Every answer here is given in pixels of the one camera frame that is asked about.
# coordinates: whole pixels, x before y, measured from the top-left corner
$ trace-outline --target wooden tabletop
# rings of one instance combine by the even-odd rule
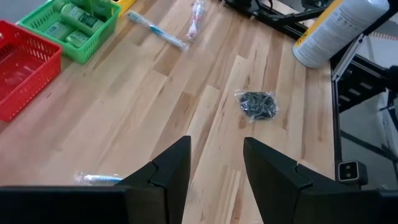
[[[138,0],[132,9],[183,38],[192,0]],[[0,129],[0,184],[72,184],[78,171],[127,176],[183,135],[192,137],[184,223],[254,223],[243,139],[252,136],[334,178],[329,66],[306,69],[294,41],[217,0],[181,52],[119,19],[86,65],[63,72]],[[275,93],[270,121],[249,123],[236,90]]]

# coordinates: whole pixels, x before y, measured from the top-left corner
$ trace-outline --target yellow label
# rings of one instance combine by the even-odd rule
[[[325,19],[327,17],[329,17],[329,15],[341,4],[343,3],[344,0],[334,0],[329,7],[327,7],[323,13],[318,17],[318,19],[312,24],[312,26],[310,26],[305,33],[296,41],[295,46],[298,47],[300,46],[304,40],[311,35],[318,27],[320,24],[322,24],[323,21],[325,21]]]

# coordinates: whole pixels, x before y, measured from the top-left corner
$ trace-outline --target blue toothbrush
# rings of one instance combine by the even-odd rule
[[[167,34],[163,30],[161,30],[159,27],[157,27],[155,24],[153,24],[151,21],[147,20],[144,16],[134,12],[134,11],[129,11],[127,14],[130,20],[142,24],[145,27],[148,27],[150,31],[152,31],[154,34],[158,35],[162,39],[168,41],[169,43],[173,44],[174,46],[177,46],[180,48],[182,51],[187,51],[188,50],[188,45],[181,40],[177,39],[176,37]]]

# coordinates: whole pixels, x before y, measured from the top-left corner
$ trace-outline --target small camera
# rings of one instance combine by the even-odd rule
[[[338,180],[346,185],[368,184],[366,166],[358,161],[346,161],[338,164]]]

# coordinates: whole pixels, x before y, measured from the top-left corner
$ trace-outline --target toothbrush head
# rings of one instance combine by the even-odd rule
[[[130,18],[130,20],[136,22],[136,23],[144,23],[144,18],[142,15],[134,12],[134,11],[129,11],[127,16]]]

